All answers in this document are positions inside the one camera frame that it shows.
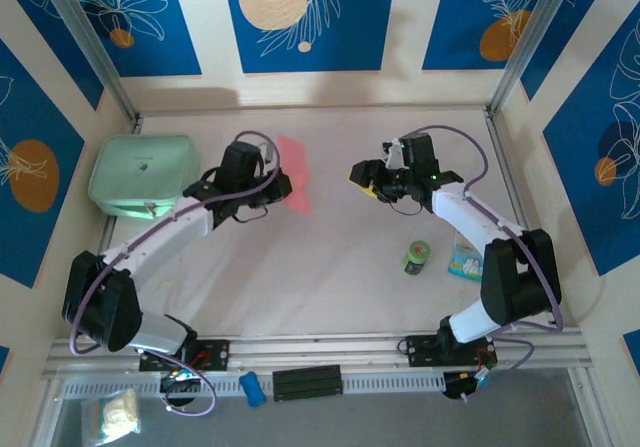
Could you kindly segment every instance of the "mint green box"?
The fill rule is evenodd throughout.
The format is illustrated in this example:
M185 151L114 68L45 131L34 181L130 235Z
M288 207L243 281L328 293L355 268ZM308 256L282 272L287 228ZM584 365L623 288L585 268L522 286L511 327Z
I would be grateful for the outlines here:
M186 135L118 135L102 146L89 197L108 215L153 219L171 210L199 170Z

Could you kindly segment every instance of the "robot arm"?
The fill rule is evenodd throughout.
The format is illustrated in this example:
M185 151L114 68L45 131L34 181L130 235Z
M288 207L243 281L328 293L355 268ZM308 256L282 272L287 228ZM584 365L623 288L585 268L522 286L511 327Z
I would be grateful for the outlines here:
M292 190L289 178L278 170L273 182L252 195L206 203L209 199L234 197L228 194L262 185L274 175L273 172L264 173L264 164L258 147L236 140L227 147L220 167L206 172L201 180L189 186L165 218L159 219L136 239L100 255L90 252L78 255L69 275L62 311L64 319L69 323L74 321L80 302L100 272L124 254L116 265L117 270L111 271L89 300L80 320L81 332L112 352L129 346L190 361L196 353L195 331L170 316L143 312L136 289L191 242L208 235L229 217L238 220L236 214L241 206L266 212L268 204L289 195ZM175 214L185 208L191 210L181 216ZM153 241L146 240L152 233L155 234ZM130 252L129 247L134 242L139 246Z
M451 171L440 172L428 134L394 139L383 144L383 150L385 160L366 160L354 165L350 180L384 203L410 195L483 253L480 299L442 320L438 332L442 347L455 350L459 344L481 339L502 326L550 309L540 279L507 230L533 253L560 302L553 244L546 232L528 232L509 222L466 192L460 176Z

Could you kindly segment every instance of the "pink cloth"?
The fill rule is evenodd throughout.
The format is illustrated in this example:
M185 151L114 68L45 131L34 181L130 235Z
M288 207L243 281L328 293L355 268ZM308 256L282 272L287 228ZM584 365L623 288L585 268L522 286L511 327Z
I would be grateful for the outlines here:
M291 179L291 186L293 187L293 192L284 199L284 205L291 210L309 215L311 213L311 201L306 188L306 183L309 180L309 165L307 164L307 152L304 144L284 135L279 135L278 149L280 150L280 167Z

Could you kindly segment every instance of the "plastic bag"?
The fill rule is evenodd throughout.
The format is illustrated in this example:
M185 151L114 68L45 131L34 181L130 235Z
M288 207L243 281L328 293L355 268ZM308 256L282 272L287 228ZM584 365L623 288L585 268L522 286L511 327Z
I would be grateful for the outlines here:
M140 402L134 389L82 401L82 444L98 447L140 433Z

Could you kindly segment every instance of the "green can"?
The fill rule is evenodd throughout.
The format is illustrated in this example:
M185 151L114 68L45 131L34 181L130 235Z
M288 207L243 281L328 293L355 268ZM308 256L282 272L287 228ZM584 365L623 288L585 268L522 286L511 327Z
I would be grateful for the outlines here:
M418 275L431 255L431 247L422 240L412 242L404 257L403 268L409 275Z

